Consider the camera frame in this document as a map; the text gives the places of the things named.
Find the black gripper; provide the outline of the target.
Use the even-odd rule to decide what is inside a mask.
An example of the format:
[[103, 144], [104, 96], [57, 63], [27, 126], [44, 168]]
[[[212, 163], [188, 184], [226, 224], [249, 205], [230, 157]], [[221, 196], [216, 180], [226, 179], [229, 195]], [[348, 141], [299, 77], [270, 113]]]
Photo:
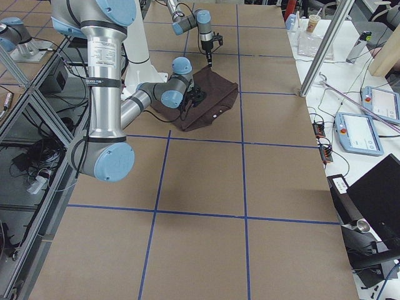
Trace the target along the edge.
[[202, 91], [200, 87], [194, 87], [185, 93], [182, 105], [184, 108], [195, 108], [200, 105], [206, 97], [206, 92]]
[[223, 36], [218, 32], [214, 31], [200, 31], [200, 42], [202, 50], [206, 53], [207, 66], [212, 67], [213, 65], [213, 57], [212, 57], [212, 49], [214, 47], [214, 43], [218, 42], [220, 46], [223, 45]]

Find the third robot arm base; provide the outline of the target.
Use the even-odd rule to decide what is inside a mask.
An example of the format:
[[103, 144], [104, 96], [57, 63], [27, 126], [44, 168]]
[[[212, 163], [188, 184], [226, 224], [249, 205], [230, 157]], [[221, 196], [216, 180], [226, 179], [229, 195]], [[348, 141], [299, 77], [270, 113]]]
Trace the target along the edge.
[[20, 63], [39, 63], [52, 43], [34, 39], [18, 17], [1, 20], [1, 46]]

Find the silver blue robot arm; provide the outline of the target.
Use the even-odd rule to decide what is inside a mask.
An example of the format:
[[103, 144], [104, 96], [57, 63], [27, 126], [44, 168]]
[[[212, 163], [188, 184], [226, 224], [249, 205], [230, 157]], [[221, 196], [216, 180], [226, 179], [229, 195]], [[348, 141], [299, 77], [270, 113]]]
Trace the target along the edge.
[[172, 30], [174, 31], [175, 35], [179, 36], [196, 28], [198, 35], [197, 46], [199, 48], [199, 52], [205, 55], [207, 66], [212, 67], [214, 43], [219, 44], [216, 50], [219, 49], [223, 45], [223, 36], [212, 30], [210, 12], [205, 9], [192, 11], [190, 7], [187, 7], [190, 11], [190, 14], [185, 15], [179, 9], [179, 5], [181, 4], [185, 6], [186, 4], [172, 0], [164, 2], [166, 3], [166, 6], [171, 14]]
[[135, 153], [124, 128], [150, 104], [176, 109], [194, 87], [186, 57], [172, 73], [151, 64], [138, 1], [53, 1], [56, 31], [87, 40], [88, 127], [67, 149], [69, 164], [81, 174], [117, 182], [132, 169]]

